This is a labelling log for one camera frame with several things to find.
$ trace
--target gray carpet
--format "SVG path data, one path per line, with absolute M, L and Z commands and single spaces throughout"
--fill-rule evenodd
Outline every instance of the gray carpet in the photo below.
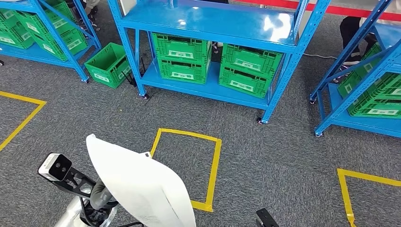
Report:
M 101 2 L 103 45 L 121 43 L 110 10 Z M 337 56 L 341 18 L 325 16 L 307 53 Z M 141 55 L 149 64 L 146 34 Z M 364 131 L 330 127 L 313 133 L 317 106 L 310 91 L 333 60 L 303 57 L 267 125 L 262 111 L 157 88 L 148 101 L 124 82 L 117 89 L 79 81 L 73 70 L 1 56 L 0 90 L 47 101 L 0 152 L 0 226 L 51 227 L 71 196 L 36 173 L 50 152 L 97 178 L 85 137 L 150 151 L 158 128 L 193 131 L 222 139 L 213 213 L 195 210 L 200 227 L 253 227 L 266 207 L 281 227 L 347 227 L 336 168 L 401 180 L 401 141 Z M 35 108 L 0 97 L 0 141 Z M 211 141 L 163 133 L 154 158 L 183 179 L 193 200 L 204 201 L 213 155 Z M 347 178 L 358 227 L 401 226 L 401 188 Z M 112 226 L 133 221 L 122 207 Z

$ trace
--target black cable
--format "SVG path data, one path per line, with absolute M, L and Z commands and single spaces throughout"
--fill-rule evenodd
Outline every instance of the black cable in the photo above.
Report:
M 118 226 L 118 227 L 129 227 L 129 226 L 134 226 L 134 225 L 142 225 L 141 227 L 143 227 L 143 224 L 142 224 L 141 222 L 139 222 L 139 221 L 137 221 L 137 222 L 132 222 L 132 223 L 129 223 L 129 224 L 127 224 L 127 225 Z
M 91 227 L 96 227 L 94 224 L 92 224 L 92 222 L 89 221 L 89 218 L 87 217 L 87 213 L 85 212 L 84 200 L 82 199 L 82 197 L 80 197 L 79 200 L 81 201 L 82 212 L 84 213 L 84 217 L 85 217 L 87 223 L 88 223 Z

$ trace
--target yellow tape square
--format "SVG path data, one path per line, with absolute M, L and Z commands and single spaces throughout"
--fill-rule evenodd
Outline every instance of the yellow tape square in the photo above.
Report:
M 25 96 L 19 96 L 15 95 L 12 93 L 0 91 L 0 96 L 8 97 L 8 98 L 13 98 L 13 99 L 18 99 L 24 102 L 30 102 L 34 104 L 38 104 L 38 107 L 35 108 L 32 113 L 25 118 L 25 120 L 0 144 L 0 151 L 3 150 L 3 148 L 21 131 L 22 128 L 25 127 L 26 124 L 41 110 L 41 108 L 46 104 L 45 101 L 34 99 L 34 98 L 29 98 Z
M 210 170 L 210 176 L 209 176 L 209 184 L 208 184 L 208 191 L 206 193 L 206 202 L 199 202 L 199 201 L 193 201 L 191 200 L 191 204 L 193 208 L 207 211 L 207 212 L 213 212 L 212 208 L 212 203 L 213 203 L 213 195 L 214 195 L 214 188 L 216 185 L 216 177 L 217 177 L 217 168 L 218 168 L 218 160 L 220 158 L 220 150 L 221 150 L 221 139 L 211 137 L 211 136 L 206 136 L 202 134 L 198 134 L 195 132 L 189 132 L 189 131 L 181 131 L 181 130 L 175 130 L 175 129 L 162 129 L 160 128 L 157 130 L 155 142 L 153 143 L 152 150 L 150 151 L 150 155 L 153 157 L 157 144 L 159 143 L 160 136 L 162 132 L 170 132 L 170 133 L 175 133 L 175 134 L 180 134 L 180 135 L 187 135 L 187 136 L 194 136 L 197 138 L 205 139 L 205 140 L 211 140 L 216 143 L 215 148 L 214 148 L 214 154 L 213 154 L 213 161 L 212 161 L 212 166 Z
M 378 182 L 378 183 L 384 183 L 384 184 L 388 184 L 388 185 L 392 185 L 392 186 L 396 186 L 396 187 L 401 187 L 401 181 L 384 178 L 384 177 L 380 177 L 380 176 L 363 174 L 363 173 L 354 172 L 354 171 L 345 170 L 345 169 L 337 169 L 337 174 L 339 176 L 339 181 L 340 181 L 340 186 L 341 186 L 341 194 L 342 194 L 342 198 L 344 200 L 345 212 L 347 213 L 347 219 L 348 219 L 349 223 L 351 224 L 351 227 L 357 227 L 357 226 L 354 224 L 355 217 L 354 217 L 354 212 L 352 211 L 351 199 L 349 198 L 347 182 L 345 180 L 346 176 L 351 176 L 351 177 L 364 179 L 364 180 L 368 180 L 368 181 L 374 181 L 374 182 Z

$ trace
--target black shoe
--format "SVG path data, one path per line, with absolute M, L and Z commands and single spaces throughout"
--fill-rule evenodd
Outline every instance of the black shoe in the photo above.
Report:
M 356 64 L 358 64 L 358 63 L 362 60 L 362 57 L 361 57 L 360 54 L 355 55 L 355 56 L 352 56 L 352 57 L 351 57 L 351 56 L 349 56 L 349 57 L 345 60 L 345 62 L 343 63 L 343 65 L 347 65 L 347 66 L 356 65 Z

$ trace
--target black pants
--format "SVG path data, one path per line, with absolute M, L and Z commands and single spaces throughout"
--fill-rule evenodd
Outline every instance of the black pants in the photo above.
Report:
M 340 24 L 340 32 L 342 36 L 342 45 L 343 48 L 345 48 L 348 43 L 351 41 L 352 37 L 357 33 L 359 29 L 359 22 L 361 21 L 360 17 L 346 17 L 342 20 Z M 365 37 L 365 40 L 367 42 L 367 47 L 365 50 L 365 53 L 372 48 L 372 46 L 377 42 L 376 37 L 374 35 L 367 35 Z M 356 46 L 354 51 L 352 53 L 358 53 L 360 52 L 359 47 Z

